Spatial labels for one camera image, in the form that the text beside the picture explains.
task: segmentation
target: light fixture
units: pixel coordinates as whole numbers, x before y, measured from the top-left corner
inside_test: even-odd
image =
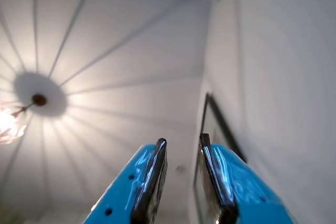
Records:
[[[25,133],[26,111],[29,107],[43,106],[47,99],[41,94],[31,98],[32,103],[25,107],[0,107],[0,144],[9,144]]]

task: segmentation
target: wall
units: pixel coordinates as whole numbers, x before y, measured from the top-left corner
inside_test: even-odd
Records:
[[[335,17],[334,0],[213,8],[201,98],[213,91],[249,165],[299,223],[336,223]],[[189,207],[197,223],[191,193]]]
[[[27,221],[24,224],[82,224],[88,212],[48,211],[38,221]]]
[[[26,221],[24,224],[82,224],[88,212],[49,211],[39,221]],[[157,224],[188,224],[187,214],[180,212],[158,212]]]

